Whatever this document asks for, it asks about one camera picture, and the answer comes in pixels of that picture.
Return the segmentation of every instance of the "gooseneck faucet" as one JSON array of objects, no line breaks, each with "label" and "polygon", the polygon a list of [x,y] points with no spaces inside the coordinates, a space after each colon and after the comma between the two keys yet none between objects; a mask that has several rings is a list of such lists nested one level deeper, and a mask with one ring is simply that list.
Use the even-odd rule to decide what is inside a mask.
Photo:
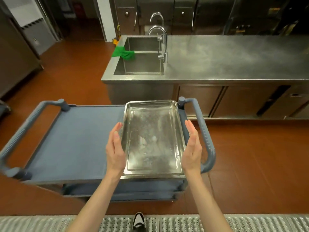
[{"label": "gooseneck faucet", "polygon": [[161,19],[162,19],[162,27],[164,27],[164,19],[163,19],[163,16],[161,15],[160,12],[154,12],[154,13],[152,14],[151,18],[150,18],[150,22],[152,21],[153,17],[154,17],[154,16],[157,16],[157,15],[161,17]]},{"label": "gooseneck faucet", "polygon": [[163,42],[164,44],[164,53],[159,55],[159,59],[164,59],[164,63],[167,63],[168,62],[168,34],[166,33],[164,27],[155,25],[155,26],[152,26],[151,29],[149,29],[148,36],[154,29],[160,29],[163,32],[163,40],[161,40],[161,38],[159,38],[159,40],[161,40],[161,42]]}]

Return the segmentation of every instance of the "sink basin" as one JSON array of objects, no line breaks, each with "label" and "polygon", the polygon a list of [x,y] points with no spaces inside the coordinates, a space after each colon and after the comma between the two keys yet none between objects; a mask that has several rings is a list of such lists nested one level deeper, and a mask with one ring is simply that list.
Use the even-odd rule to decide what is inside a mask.
[{"label": "sink basin", "polygon": [[164,74],[163,61],[158,52],[139,52],[130,60],[119,58],[114,75]]},{"label": "sink basin", "polygon": [[161,43],[157,37],[128,37],[125,42],[126,50],[161,51]]}]

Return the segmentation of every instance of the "refrigerator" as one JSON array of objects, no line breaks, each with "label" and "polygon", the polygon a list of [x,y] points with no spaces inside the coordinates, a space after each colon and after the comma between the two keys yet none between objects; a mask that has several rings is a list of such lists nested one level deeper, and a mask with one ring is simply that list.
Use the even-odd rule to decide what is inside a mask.
[{"label": "refrigerator", "polygon": [[3,0],[0,0],[0,98],[32,71],[40,58]]}]

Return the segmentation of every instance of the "countertop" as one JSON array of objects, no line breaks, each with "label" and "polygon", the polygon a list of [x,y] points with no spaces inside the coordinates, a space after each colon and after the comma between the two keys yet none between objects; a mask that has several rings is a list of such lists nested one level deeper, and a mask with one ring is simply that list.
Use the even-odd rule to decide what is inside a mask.
[{"label": "countertop", "polygon": [[309,82],[309,37],[171,35],[164,75],[114,75],[118,60],[111,58],[101,79],[104,83]]}]

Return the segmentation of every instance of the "green cloth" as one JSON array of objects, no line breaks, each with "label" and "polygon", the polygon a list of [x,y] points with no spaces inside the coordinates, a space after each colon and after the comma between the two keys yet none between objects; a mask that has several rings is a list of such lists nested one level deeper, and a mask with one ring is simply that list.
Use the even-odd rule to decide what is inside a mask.
[{"label": "green cloth", "polygon": [[134,55],[135,55],[134,51],[125,50],[124,46],[116,46],[114,53],[112,54],[112,57],[120,56],[125,60],[130,60],[134,58]]}]

